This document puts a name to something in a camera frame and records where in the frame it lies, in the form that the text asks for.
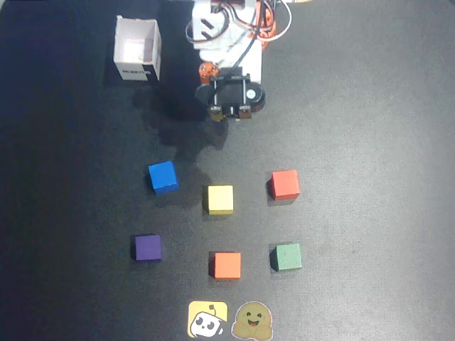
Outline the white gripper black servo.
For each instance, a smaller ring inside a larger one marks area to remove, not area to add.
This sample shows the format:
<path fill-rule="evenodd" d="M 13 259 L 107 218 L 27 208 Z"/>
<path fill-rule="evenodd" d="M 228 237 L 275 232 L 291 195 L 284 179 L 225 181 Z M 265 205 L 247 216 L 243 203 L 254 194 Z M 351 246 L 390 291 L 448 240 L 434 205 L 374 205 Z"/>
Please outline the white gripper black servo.
<path fill-rule="evenodd" d="M 200 83 L 208 84 L 212 77 L 217 77 L 220 74 L 227 73 L 235 62 L 246 50 L 247 45 L 237 44 L 225 49 L 206 50 L 199 52 L 199 56 L 203 61 L 198 73 Z M 237 71 L 240 71 L 243 76 L 249 75 L 252 82 L 261 83 L 262 78 L 262 44 L 254 43 L 250 51 L 242 59 L 237 66 Z"/>

